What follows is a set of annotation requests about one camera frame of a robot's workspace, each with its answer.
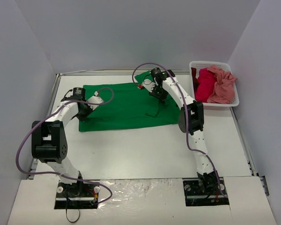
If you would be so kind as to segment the green t shirt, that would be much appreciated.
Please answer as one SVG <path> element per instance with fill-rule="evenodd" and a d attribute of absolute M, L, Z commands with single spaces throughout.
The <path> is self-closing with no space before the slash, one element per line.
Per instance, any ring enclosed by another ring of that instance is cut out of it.
<path fill-rule="evenodd" d="M 171 96 L 167 96 L 164 102 L 159 101 L 132 82 L 84 85 L 86 98 L 104 87 L 114 91 L 113 100 L 97 107 L 86 120 L 80 121 L 80 132 L 149 128 L 178 122 L 180 109 Z"/>

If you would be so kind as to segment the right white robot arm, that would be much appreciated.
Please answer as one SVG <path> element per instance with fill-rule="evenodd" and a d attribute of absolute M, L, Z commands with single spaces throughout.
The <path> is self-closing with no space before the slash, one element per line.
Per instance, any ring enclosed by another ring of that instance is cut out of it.
<path fill-rule="evenodd" d="M 203 104 L 184 90 L 172 71 L 161 71 L 156 67 L 150 75 L 153 83 L 146 87 L 149 94 L 161 101 L 171 96 L 180 108 L 178 126 L 185 133 L 187 147 L 194 153 L 199 190 L 208 194 L 216 188 L 218 178 L 205 143 Z"/>

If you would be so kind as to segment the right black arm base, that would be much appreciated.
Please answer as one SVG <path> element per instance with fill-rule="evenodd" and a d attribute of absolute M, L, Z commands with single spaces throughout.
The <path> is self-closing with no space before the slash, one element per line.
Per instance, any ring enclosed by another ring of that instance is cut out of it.
<path fill-rule="evenodd" d="M 224 180 L 220 179 L 220 188 L 212 187 L 204 193 L 199 187 L 198 179 L 183 179 L 186 207 L 229 205 Z"/>

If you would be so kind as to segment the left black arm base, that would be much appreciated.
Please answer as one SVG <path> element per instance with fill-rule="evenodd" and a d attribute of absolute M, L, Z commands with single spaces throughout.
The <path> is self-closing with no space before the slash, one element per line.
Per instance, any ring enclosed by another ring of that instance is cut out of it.
<path fill-rule="evenodd" d="M 55 210 L 97 209 L 100 187 L 98 185 L 76 182 L 58 183 L 55 197 Z"/>

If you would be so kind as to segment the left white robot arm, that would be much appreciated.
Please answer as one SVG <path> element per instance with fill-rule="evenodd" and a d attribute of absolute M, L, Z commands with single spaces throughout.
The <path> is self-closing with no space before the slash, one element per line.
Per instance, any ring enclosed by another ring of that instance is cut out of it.
<path fill-rule="evenodd" d="M 85 190 L 82 175 L 67 157 L 68 144 L 65 127 L 73 118 L 84 121 L 102 103 L 99 92 L 95 92 L 88 100 L 86 90 L 75 87 L 72 95 L 64 96 L 60 101 L 62 110 L 55 110 L 55 115 L 39 125 L 31 135 L 31 153 L 33 158 L 50 166 L 59 173 L 60 182 L 68 186 L 68 191 L 74 196 L 80 196 Z"/>

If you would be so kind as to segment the red t shirt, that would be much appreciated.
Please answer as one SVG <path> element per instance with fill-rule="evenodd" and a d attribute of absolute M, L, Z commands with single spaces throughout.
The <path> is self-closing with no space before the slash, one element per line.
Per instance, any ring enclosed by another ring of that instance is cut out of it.
<path fill-rule="evenodd" d="M 217 81 L 214 73 L 207 68 L 203 68 L 199 71 L 199 77 L 197 78 L 198 87 L 194 94 L 197 101 L 207 103 L 208 98 L 213 94 L 214 84 Z"/>

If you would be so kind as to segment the white plastic basket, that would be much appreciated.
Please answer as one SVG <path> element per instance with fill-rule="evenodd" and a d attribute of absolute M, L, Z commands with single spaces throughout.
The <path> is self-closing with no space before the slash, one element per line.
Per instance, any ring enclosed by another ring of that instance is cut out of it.
<path fill-rule="evenodd" d="M 204 108 L 220 110 L 236 107 L 239 98 L 237 78 L 227 63 L 214 61 L 192 61 L 189 64 L 195 100 L 203 102 Z"/>

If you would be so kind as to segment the pink t shirt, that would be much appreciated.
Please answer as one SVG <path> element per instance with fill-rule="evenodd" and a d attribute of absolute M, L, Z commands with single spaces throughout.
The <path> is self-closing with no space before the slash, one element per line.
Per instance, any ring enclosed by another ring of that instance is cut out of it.
<path fill-rule="evenodd" d="M 230 104 L 235 97 L 235 78 L 231 71 L 225 71 L 216 65 L 207 68 L 216 78 L 213 93 L 208 97 L 207 102 L 213 104 Z"/>

